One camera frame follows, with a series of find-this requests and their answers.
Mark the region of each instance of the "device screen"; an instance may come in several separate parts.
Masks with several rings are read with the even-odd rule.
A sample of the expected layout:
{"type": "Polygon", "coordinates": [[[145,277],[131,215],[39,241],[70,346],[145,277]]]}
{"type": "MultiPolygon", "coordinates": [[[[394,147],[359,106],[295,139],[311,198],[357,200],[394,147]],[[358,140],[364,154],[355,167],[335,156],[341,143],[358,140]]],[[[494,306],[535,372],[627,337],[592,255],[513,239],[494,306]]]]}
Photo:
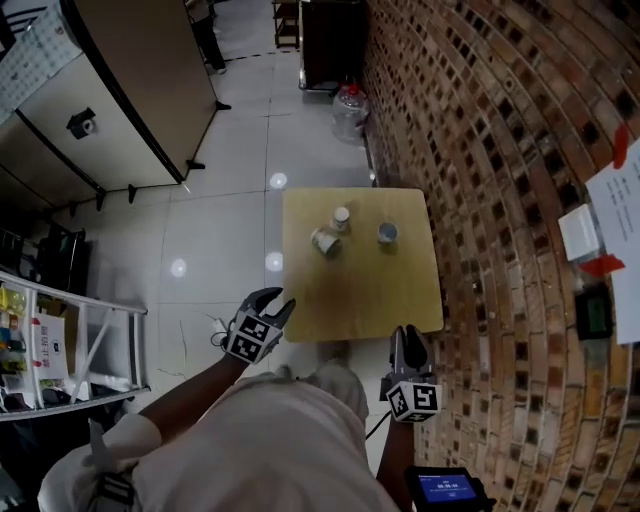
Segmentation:
{"type": "Polygon", "coordinates": [[[430,503],[470,500],[476,498],[464,475],[420,475],[420,486],[430,503]]]}

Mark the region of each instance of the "red clip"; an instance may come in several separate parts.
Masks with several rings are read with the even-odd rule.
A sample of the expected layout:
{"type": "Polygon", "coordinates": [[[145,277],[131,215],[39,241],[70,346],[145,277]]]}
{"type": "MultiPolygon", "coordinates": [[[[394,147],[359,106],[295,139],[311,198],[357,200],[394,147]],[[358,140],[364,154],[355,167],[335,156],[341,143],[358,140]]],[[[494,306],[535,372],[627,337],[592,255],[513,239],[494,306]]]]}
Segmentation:
{"type": "Polygon", "coordinates": [[[605,254],[580,265],[580,268],[593,277],[603,277],[616,270],[625,268],[624,263],[613,254],[605,254]]]}
{"type": "Polygon", "coordinates": [[[629,147],[629,130],[621,124],[616,130],[615,148],[613,149],[613,168],[620,169],[627,160],[627,148],[629,147]]]}

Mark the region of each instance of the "paper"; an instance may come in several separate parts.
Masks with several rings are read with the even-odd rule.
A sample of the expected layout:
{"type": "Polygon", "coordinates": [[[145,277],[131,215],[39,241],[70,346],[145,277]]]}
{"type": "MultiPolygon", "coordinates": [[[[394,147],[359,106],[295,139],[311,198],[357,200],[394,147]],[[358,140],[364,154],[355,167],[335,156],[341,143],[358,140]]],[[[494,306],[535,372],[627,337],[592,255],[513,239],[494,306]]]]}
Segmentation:
{"type": "Polygon", "coordinates": [[[38,379],[69,377],[64,345],[64,318],[36,314],[34,362],[38,379]]]}
{"type": "Polygon", "coordinates": [[[611,274],[619,344],[640,341],[640,141],[621,169],[613,163],[587,182],[607,253],[625,267],[611,274]]]}
{"type": "Polygon", "coordinates": [[[64,66],[82,54],[64,28],[61,7],[40,13],[0,62],[0,124],[64,66]]]}

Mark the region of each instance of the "wooden table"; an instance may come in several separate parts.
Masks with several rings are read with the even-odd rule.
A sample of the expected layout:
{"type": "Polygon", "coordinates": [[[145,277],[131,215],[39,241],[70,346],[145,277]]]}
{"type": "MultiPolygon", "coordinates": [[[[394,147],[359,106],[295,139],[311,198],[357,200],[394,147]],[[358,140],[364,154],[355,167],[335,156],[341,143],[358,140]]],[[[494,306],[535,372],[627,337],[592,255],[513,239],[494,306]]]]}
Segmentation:
{"type": "Polygon", "coordinates": [[[398,325],[442,329],[438,268],[419,190],[289,189],[283,196],[284,298],[297,306],[285,328],[291,342],[390,336],[398,325]],[[342,250],[327,259],[311,233],[333,211],[351,212],[342,250]],[[395,247],[378,244],[382,222],[398,226],[395,247]]]}

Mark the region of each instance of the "brick wall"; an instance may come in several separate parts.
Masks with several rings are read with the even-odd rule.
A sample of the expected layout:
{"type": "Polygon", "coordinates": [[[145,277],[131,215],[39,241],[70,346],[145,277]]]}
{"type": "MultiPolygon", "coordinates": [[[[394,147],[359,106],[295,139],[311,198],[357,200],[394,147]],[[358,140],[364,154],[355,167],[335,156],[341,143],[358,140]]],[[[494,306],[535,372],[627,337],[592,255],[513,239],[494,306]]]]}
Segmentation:
{"type": "Polygon", "coordinates": [[[640,14],[367,2],[374,165],[425,193],[446,317],[446,410],[416,430],[417,462],[466,466],[498,510],[639,510],[640,349],[578,341],[557,219],[618,126],[640,136],[640,14]]]}

